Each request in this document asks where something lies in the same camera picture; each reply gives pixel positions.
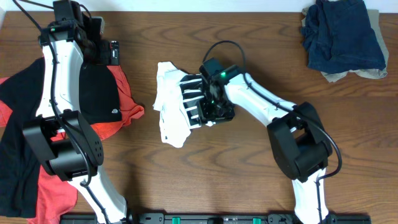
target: pile of clothes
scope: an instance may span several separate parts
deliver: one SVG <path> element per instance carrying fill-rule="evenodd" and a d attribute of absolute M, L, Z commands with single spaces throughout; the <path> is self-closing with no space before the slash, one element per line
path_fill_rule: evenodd
<path fill-rule="evenodd" d="M 379 27 L 379 11 L 363 0 L 327 1 L 303 9 L 301 33 L 308 67 L 335 82 L 354 72 L 364 78 L 387 75 L 388 50 Z"/>
<path fill-rule="evenodd" d="M 77 201 L 77 189 L 50 176 L 40 166 L 22 134 L 35 118 L 44 83 L 44 58 L 9 78 L 0 79 L 0 215 L 30 218 L 28 223 L 56 223 Z M 101 140 L 144 114 L 131 98 L 120 66 L 87 65 L 80 70 L 80 110 Z M 53 141 L 64 139 L 59 133 Z"/>

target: white background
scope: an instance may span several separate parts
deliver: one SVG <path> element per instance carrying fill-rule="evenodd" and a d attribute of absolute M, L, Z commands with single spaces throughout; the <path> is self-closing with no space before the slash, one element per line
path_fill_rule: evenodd
<path fill-rule="evenodd" d="M 51 5 L 53 0 L 34 0 Z M 315 0 L 77 0 L 90 11 L 162 11 L 162 12 L 301 12 Z M 398 12 L 398 0 L 364 0 L 368 9 Z M 28 11 L 45 8 L 20 3 Z M 18 8 L 11 0 L 0 0 L 5 11 Z"/>

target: dark blue cloth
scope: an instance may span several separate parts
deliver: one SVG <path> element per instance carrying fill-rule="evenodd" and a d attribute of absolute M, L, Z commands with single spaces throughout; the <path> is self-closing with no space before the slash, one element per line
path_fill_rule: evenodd
<path fill-rule="evenodd" d="M 362 0 L 317 0 L 301 33 L 309 68 L 333 74 L 386 67 Z"/>

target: wooden table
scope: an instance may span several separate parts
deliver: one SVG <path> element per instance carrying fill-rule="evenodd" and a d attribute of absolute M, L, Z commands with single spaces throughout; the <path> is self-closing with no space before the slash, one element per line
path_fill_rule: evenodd
<path fill-rule="evenodd" d="M 296 103 L 311 102 L 343 153 L 339 175 L 326 180 L 326 204 L 336 213 L 367 213 L 373 223 L 398 222 L 398 15 L 382 14 L 390 53 L 381 80 L 349 74 L 328 83 L 307 68 L 300 13 L 94 12 L 106 21 L 105 38 L 118 40 L 121 65 L 145 115 L 103 141 L 104 166 L 117 190 L 138 212 L 291 212 L 292 184 L 272 156 L 266 128 L 242 108 L 229 123 L 195 129 L 184 147 L 160 140 L 157 63 L 172 61 L 191 73 L 216 41 L 245 49 L 258 83 Z M 52 12 L 32 12 L 41 26 Z M 21 12 L 8 12 L 0 31 L 0 77 L 29 66 L 42 52 L 39 32 Z M 213 56 L 240 64 L 239 51 L 219 46 Z M 330 157 L 329 171 L 336 167 Z M 79 195 L 74 212 L 92 212 Z M 0 223 L 25 223 L 0 218 Z"/>

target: stack of folded cloth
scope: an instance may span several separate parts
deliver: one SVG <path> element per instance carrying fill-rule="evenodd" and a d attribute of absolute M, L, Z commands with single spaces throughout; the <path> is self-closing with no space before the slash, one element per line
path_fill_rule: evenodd
<path fill-rule="evenodd" d="M 379 27 L 379 11 L 363 0 L 326 1 L 303 9 L 303 46 L 308 67 L 335 82 L 354 72 L 364 78 L 387 75 L 388 50 Z"/>

